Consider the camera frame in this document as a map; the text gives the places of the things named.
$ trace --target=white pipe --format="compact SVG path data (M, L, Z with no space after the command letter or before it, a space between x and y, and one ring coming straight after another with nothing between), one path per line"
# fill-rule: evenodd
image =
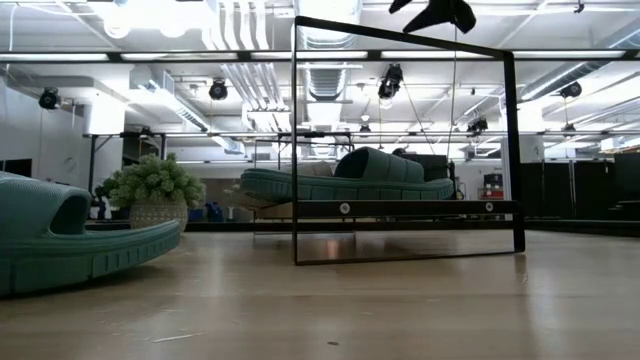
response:
M260 50L269 50L269 42L267 41L267 14L264 7L264 1L254 1L256 8L256 40Z
M253 39L251 39L251 13L249 12L249 3L240 0L238 1L238 6L240 7L240 40L242 41L242 46L244 46L245 50L255 50Z
M264 1L254 1L253 4L256 10L256 40L258 41L258 47L260 50L269 50L269 42L267 41L267 15ZM260 64L260 67L264 73L263 75L265 79L262 81L265 89L267 89L267 93L273 91L272 97L274 99L274 104L279 109L285 109L273 63L262 63Z
M225 0L222 3L224 4L224 40L227 42L230 50L240 50L240 46L236 41L236 30L233 26L233 1Z
M249 9L249 3L247 1L239 1L238 5L240 6L240 41L242 41L242 46L244 46L246 50L255 50L253 40L251 39L251 13ZM262 96L262 92L260 91L260 86L253 76L250 68L246 64L243 64L241 66L244 69L244 73L247 75L247 81L249 82L249 85L251 85L253 92L256 95L256 99L260 104L260 107L266 109L267 103L264 101L264 97ZM254 64L253 68L258 74L258 77L260 77L260 65ZM269 91L266 86L265 91L267 93L269 101L273 102L273 98L269 95Z
M247 14L247 22L250 21L249 18L249 3L241 3L241 5L244 4L244 7L246 8L246 14ZM255 6L255 15L256 15L256 40L258 41L258 47L260 50L268 50L269 49L269 43L267 42L267 21L266 21L266 14L265 14L265 8L264 8L264 1L254 1L254 6ZM243 6L240 6L240 12L244 14L243 12ZM249 40L251 40L251 32L247 31L248 34L241 34L241 36L247 36L249 38ZM256 64L254 66L254 69L256 70L256 73L258 74L258 77L260 78L260 82L262 83L262 86L264 88L264 92L267 94L267 97L269 98L269 105L271 105L271 108L277 108L278 107L278 98L276 96L275 93L275 89L274 89L274 85L271 83L270 75L267 75L269 73L270 68L267 66L267 64L264 63L260 63L260 64Z
M210 3L209 8L212 13L212 18L215 20L215 23L217 25L213 25L209 29L202 30L202 42L209 50L215 50L215 49L226 50L227 45L222 39L222 32L220 31L220 27L222 26L222 21L221 21L222 17L220 15L220 5L217 2L212 2ZM254 99L251 99L248 89L246 88L245 84L241 82L241 78L238 73L238 69L236 68L236 65L222 64L220 68L222 69L222 72L224 73L225 77L231 80L231 83L235 86L236 91L238 92L238 94L240 95L244 103L247 104L247 106L249 106L251 110L257 109L258 103L254 101Z
M240 46L236 40L235 27L234 27L234 3L230 0L223 1L224 4L224 12L225 12L225 21L224 21L224 40L227 42L230 50L240 50ZM253 79L253 75L246 64L243 65L230 65L234 66L237 69L237 77L238 80L243 80L239 85L245 86L245 90L248 95L250 95L250 100L252 100L252 106L254 108L263 108L266 109L267 105L262 99L262 95L260 94L260 89L254 87L255 79Z

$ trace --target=fluorescent light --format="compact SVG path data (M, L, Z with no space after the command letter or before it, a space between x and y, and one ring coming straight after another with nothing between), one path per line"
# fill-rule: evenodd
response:
M251 58L256 60L291 59L290 51L263 51L251 53Z
M109 61L107 54L36 54L36 53L4 53L0 54L0 62L82 62L82 61Z
M624 54L621 50L523 50L514 51L514 56L517 58L575 58L581 59L585 57L620 57Z
M420 58L432 58L432 59L453 59L454 57L460 59L468 58L489 58L486 55L474 54L465 51L383 51L381 54L383 59L420 59Z
M366 51L299 51L298 59L331 60L331 59L366 59Z
M278 133L232 133L232 132L222 132L222 133L213 133L214 136L222 136L222 137L275 137L278 136Z
M166 134L167 137L181 137L181 138L196 138L196 137L208 137L207 133L173 133Z
M53 0L0 0L0 4L1 3L11 3L11 4L51 4L53 3ZM87 0L64 0L65 3L74 3L74 4L78 4L78 3L86 3Z
M300 64L298 65L298 69L307 69L307 70L315 70L315 69L327 69L327 70L343 70L343 69L362 69L362 65L360 64Z
M248 164L251 160L185 160L176 161L177 164Z
M298 59L306 60L331 60L331 59L366 59L366 51L299 51ZM258 51L251 53L255 60L291 59L290 51Z
M122 54L123 60L128 61L181 61L181 60L236 60L235 52L174 52L174 53L128 53Z

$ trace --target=ceiling duct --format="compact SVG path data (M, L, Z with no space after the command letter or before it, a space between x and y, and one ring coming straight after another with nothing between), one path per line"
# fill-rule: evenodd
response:
M616 31L613 35L598 43L595 48L603 49L640 49L640 21ZM580 64L566 64L544 75L520 91L522 101L531 101L556 92L576 80L610 64L611 61L588 61Z
M362 0L294 0L296 15L340 21L360 22ZM353 46L356 37L336 31L301 28L302 48L305 50L341 50ZM335 101L343 95L348 77L347 69L306 69L305 79L309 95L317 101Z
M149 93L153 96L154 101L171 109L183 121L193 124L202 132L220 131L220 129L209 125L207 117L190 106L187 100L175 94L175 80L168 72L165 71L162 74L160 83L153 80L152 76L152 72L147 66L138 65L130 72L129 86L131 89L139 89ZM241 142L219 136L214 136L211 139L222 146L226 153L244 154L245 152L244 144Z

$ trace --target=wooden floor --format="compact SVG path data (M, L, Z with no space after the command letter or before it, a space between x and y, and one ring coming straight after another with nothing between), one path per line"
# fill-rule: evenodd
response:
M189 234L131 271L0 300L0 359L640 359L634 239L530 232L525 255L306 267L287 244Z

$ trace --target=ceiling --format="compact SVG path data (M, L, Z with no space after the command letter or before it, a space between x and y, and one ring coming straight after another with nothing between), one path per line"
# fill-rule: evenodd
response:
M456 33L450 24L438 25L417 32L417 35L445 40L497 47L506 49L590 49L601 47L601 42L611 34L629 24L637 24L640 29L640 1L583 1L585 11L574 14L577 6L573 0L468 0L478 18L477 26L468 34ZM417 2L395 15L389 15L388 0L363 0L360 24L389 30L401 30L425 5ZM96 6L69 3L64 5L51 1L49 4L23 5L0 2L0 48L7 51L13 33L13 51L28 52L86 52L86 51L202 51L207 47L201 39L201 30L189 29L177 38L167 38L157 29L136 29L122 39L113 39L105 34L101 16L72 16L72 13L92 13ZM200 11L204 3L179 3L186 14L191 14L193 22L206 22ZM267 1L266 38L271 49L290 49L290 30L293 23L291 1ZM11 12L14 11L13 29L10 26ZM239 34L241 14L235 9L236 36ZM406 49L416 48L407 44L360 37L354 49ZM501 63L458 62L404 62L404 82L400 92L393 99L390 109L381 109L377 98L377 85L388 63L353 62L357 69L349 70L345 103L339 110L339 117L331 119L336 128L357 130L361 116L368 115L372 130L384 131L418 130L420 120L430 130L449 130L453 120L462 124L471 120L463 117L471 107L486 99L494 91L499 91L504 83ZM562 62L519 62L516 64L517 84L525 86L563 65ZM130 64L95 65L14 65L11 72L15 77L23 76L89 76L121 91L130 100L127 112L128 123L144 123L156 129L180 131L188 127L180 125L182 119L163 104L144 101L129 89ZM242 98L232 86L229 96L223 101L213 101L207 92L214 78L223 77L219 64L153 64L154 74L169 72L176 80L176 94L190 106L207 117L207 121L217 129L242 131L239 120L242 115ZM288 63L275 63L275 74L280 91L288 101L290 93L290 70ZM638 78L621 84L617 91L607 97L587 96L637 71L636 62L610 64L582 79L583 95L569 99L570 106L564 111L561 97L546 96L537 101L537 108L544 114L541 127L559 130L565 120L593 114L606 107L637 96ZM299 85L303 85L302 76ZM499 112L497 98L489 98L479 109L487 116L490 124L498 127ZM307 111L299 111L299 122L306 122ZM617 122L626 122L640 117L640 111L631 109L611 118L600 119L585 129L607 128Z

